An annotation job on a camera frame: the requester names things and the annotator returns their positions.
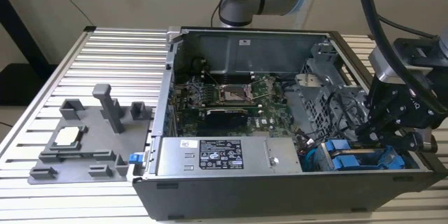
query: white label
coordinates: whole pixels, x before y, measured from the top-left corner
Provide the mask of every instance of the white label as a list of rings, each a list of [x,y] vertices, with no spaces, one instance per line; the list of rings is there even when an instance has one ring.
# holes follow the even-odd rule
[[[198,148],[198,140],[180,140],[180,148]]]
[[[56,145],[71,145],[76,141],[79,134],[79,127],[63,128],[55,139]]]
[[[240,39],[240,46],[250,46],[251,40],[250,39]]]
[[[307,145],[312,145],[315,143],[315,140],[312,138],[307,141]]]

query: metal slotted surface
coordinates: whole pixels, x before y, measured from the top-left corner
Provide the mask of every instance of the metal slotted surface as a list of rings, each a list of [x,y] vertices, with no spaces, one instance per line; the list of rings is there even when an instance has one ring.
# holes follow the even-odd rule
[[[375,43],[367,36],[344,36],[344,39],[372,72],[367,57]],[[66,98],[98,105],[90,96],[95,84],[103,82],[112,85],[112,96],[123,105],[135,100],[151,106],[158,103],[166,31],[99,28],[84,34],[78,44],[44,87],[42,98],[36,98],[0,145],[0,150],[6,149],[0,158],[0,220],[15,224],[155,223],[128,182],[35,186],[27,183],[30,169],[59,121],[58,106]],[[448,166],[448,121],[434,134],[439,158]],[[448,223],[447,209],[448,180],[443,180],[420,193],[400,195],[374,213],[219,219],[202,223],[439,224]]]

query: warning label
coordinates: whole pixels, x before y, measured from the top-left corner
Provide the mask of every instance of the warning label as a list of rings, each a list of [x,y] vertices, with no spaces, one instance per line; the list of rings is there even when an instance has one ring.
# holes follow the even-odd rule
[[[200,140],[202,169],[244,169],[242,140]]]

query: gray plastic post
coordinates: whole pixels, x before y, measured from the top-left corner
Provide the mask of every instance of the gray plastic post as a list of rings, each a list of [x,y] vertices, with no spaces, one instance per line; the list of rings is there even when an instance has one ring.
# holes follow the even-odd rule
[[[76,111],[84,110],[84,106],[79,99],[66,99],[59,109],[66,120],[79,120]]]
[[[124,126],[120,121],[120,115],[116,111],[114,101],[111,98],[111,85],[110,84],[96,84],[94,88],[94,97],[100,100],[103,106],[103,115],[107,117],[111,127],[115,133],[124,132]]]
[[[111,177],[112,176],[112,170],[108,165],[91,165],[88,173],[92,177]]]
[[[148,120],[151,118],[144,102],[131,103],[131,115],[134,120]]]

